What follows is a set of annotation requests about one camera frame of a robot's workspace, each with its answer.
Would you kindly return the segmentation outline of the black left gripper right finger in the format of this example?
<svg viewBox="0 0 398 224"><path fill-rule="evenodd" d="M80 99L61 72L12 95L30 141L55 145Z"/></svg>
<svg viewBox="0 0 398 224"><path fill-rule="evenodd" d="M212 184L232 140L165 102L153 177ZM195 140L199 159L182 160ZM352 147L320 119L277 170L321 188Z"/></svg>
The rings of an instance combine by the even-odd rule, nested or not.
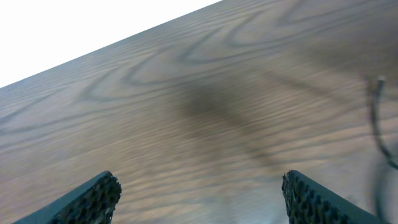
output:
<svg viewBox="0 0 398 224"><path fill-rule="evenodd" d="M297 170L282 176L289 224L385 224Z"/></svg>

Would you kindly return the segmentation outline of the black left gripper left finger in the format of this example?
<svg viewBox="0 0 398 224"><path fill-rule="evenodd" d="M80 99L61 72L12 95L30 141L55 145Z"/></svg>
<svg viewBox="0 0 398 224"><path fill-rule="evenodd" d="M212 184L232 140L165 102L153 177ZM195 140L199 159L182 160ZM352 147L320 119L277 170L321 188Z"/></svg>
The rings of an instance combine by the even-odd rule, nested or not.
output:
<svg viewBox="0 0 398 224"><path fill-rule="evenodd" d="M104 171L14 224L111 224L122 188Z"/></svg>

